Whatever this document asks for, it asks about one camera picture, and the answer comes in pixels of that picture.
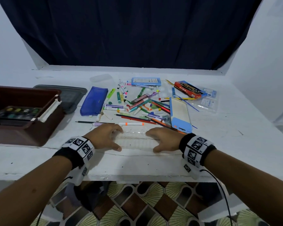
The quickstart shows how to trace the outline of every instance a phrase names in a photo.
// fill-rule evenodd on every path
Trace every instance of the white wall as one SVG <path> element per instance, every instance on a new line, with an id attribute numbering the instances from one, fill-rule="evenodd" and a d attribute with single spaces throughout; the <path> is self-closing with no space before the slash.
<path id="1" fill-rule="evenodd" d="M 25 48 L 0 5 L 0 69 L 36 69 Z"/>
<path id="2" fill-rule="evenodd" d="M 270 120 L 283 113 L 283 0 L 263 0 L 228 76 Z"/>

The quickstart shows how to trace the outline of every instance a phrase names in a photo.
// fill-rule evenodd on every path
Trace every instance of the blue pouch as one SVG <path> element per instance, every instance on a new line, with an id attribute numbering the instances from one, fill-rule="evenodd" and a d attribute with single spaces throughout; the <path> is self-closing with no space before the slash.
<path id="1" fill-rule="evenodd" d="M 101 113 L 107 94 L 108 89 L 93 86 L 80 109 L 81 116 Z"/>

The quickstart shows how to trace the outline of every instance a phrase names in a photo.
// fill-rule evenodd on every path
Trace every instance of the storage box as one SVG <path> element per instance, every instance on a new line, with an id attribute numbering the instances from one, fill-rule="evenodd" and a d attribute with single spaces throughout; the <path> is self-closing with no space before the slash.
<path id="1" fill-rule="evenodd" d="M 7 106 L 41 110 L 23 126 L 0 125 L 0 143 L 43 146 L 64 118 L 61 91 L 0 86 L 0 110 Z"/>

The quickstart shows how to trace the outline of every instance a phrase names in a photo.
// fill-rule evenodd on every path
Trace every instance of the paint palette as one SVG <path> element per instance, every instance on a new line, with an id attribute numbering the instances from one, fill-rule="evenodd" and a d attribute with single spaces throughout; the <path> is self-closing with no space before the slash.
<path id="1" fill-rule="evenodd" d="M 33 119 L 41 108 L 7 106 L 0 110 L 0 125 L 23 126 Z"/>

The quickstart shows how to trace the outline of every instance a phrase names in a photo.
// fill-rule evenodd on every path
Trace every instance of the white latch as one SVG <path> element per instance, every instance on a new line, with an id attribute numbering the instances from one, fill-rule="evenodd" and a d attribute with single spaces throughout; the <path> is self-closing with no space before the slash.
<path id="1" fill-rule="evenodd" d="M 61 104 L 62 101 L 58 101 L 58 99 L 55 99 L 55 101 L 49 106 L 49 108 L 40 116 L 38 117 L 38 120 L 41 122 L 45 122 L 47 118 L 53 113 L 53 111 Z"/>

